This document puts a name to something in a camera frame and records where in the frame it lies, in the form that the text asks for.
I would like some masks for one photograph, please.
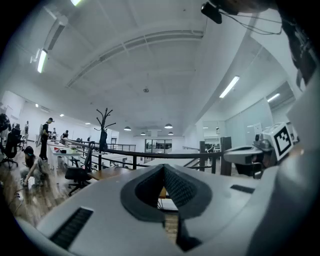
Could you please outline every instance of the office chair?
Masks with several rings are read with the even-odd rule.
[[[91,173],[91,157],[92,157],[92,150],[95,146],[95,142],[92,141],[89,143],[89,150],[86,155],[85,161],[84,161],[84,169],[82,167],[79,167],[78,162],[79,159],[75,159],[72,157],[71,161],[75,163],[76,168],[69,167],[65,172],[65,178],[67,180],[74,180],[74,184],[69,184],[68,188],[71,189],[71,186],[74,186],[74,188],[69,192],[69,197],[71,197],[72,193],[76,191],[77,189],[83,189],[85,186],[88,185],[86,181],[90,180],[91,178],[88,176],[88,173]]]
[[[15,136],[12,132],[8,134],[5,148],[1,147],[1,151],[6,155],[6,158],[2,159],[0,166],[1,164],[7,162],[9,165],[9,170],[11,169],[10,163],[16,164],[16,167],[18,167],[18,163],[13,161],[12,158],[14,158],[17,154],[17,146],[20,142],[19,137]]]

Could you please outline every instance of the person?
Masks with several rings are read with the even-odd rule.
[[[24,159],[26,167],[20,170],[21,183],[24,187],[28,186],[30,177],[34,177],[36,186],[43,186],[41,178],[45,175],[42,170],[42,159],[34,155],[34,150],[31,146],[27,146],[24,150]]]
[[[48,121],[45,122],[45,124],[42,126],[42,136],[41,136],[41,151],[40,151],[40,158],[47,162],[47,141],[48,141],[48,131],[49,131],[49,124],[51,124],[54,120],[52,117],[48,119]]]
[[[56,128],[53,128],[52,136],[54,137],[54,139],[56,139],[56,138],[57,138]]]
[[[68,135],[69,135],[68,132],[69,132],[69,131],[66,130],[66,131],[61,135],[61,137],[62,137],[62,138],[68,138]]]
[[[61,136],[60,136],[60,143],[61,144],[63,144],[63,145],[65,145],[66,144],[66,142],[64,141],[64,138],[68,138],[68,130],[66,130]]]
[[[26,124],[24,126],[24,136],[27,138],[29,134],[29,121],[26,121]]]

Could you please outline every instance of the glass partition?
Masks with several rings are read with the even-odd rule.
[[[171,139],[146,139],[145,152],[146,153],[169,153],[172,150]]]

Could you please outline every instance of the cable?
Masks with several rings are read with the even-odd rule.
[[[17,212],[17,210],[20,208],[20,206],[22,205],[22,203],[24,202],[24,200],[22,200],[21,201],[21,203],[19,204],[19,206],[18,206],[18,208],[17,209],[15,209],[15,211],[14,211],[14,213],[13,213],[13,215],[15,215],[15,213]]]
[[[275,21],[275,20],[267,19],[267,18],[260,18],[260,17],[248,16],[248,15],[229,14],[229,13],[225,13],[225,12],[222,12],[222,11],[219,11],[219,13],[221,13],[221,14],[223,14],[223,15],[230,15],[230,16],[239,16],[239,17],[253,18],[253,19],[257,19],[257,20],[264,20],[264,21],[268,21],[268,22],[274,22],[274,23],[282,24],[282,22],[281,22],[281,21]]]
[[[223,12],[219,12],[221,13],[222,15],[224,16],[227,16],[231,19],[233,19],[235,22],[238,22],[241,26],[243,26],[244,28],[246,28],[247,30],[251,30],[257,34],[260,34],[260,35],[264,35],[264,36],[268,36],[268,35],[280,35],[282,33],[282,26],[280,28],[280,31],[278,33],[274,33],[274,32],[269,32],[269,31],[265,31],[265,30],[262,30],[260,28],[257,28],[257,27],[254,27],[254,26],[251,26],[251,25],[248,25],[248,24],[244,24],[242,22],[240,22],[239,20],[237,20],[236,18],[234,17],[231,17],[230,15],[226,14],[226,13],[223,13]]]
[[[18,189],[16,192],[14,192],[13,194],[15,195],[17,192],[19,192],[19,191],[21,191],[21,190],[23,190],[23,188],[21,188],[21,189]]]

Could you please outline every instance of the white desk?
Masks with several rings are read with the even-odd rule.
[[[51,141],[51,139],[48,139],[48,141],[46,142],[46,144],[47,144],[47,146],[55,146],[56,148],[61,148],[61,147],[63,147],[63,148],[68,148],[68,146],[67,145],[63,145],[62,143],[58,143],[58,144],[55,144],[55,142],[54,141]]]
[[[54,148],[60,148],[61,150],[66,150],[66,153],[55,152]],[[47,145],[47,153],[48,153],[48,165],[50,169],[54,171],[54,178],[55,182],[58,184],[58,175],[57,175],[57,168],[58,168],[58,157],[80,157],[79,153],[74,153],[73,150],[69,147],[62,147],[59,145]]]

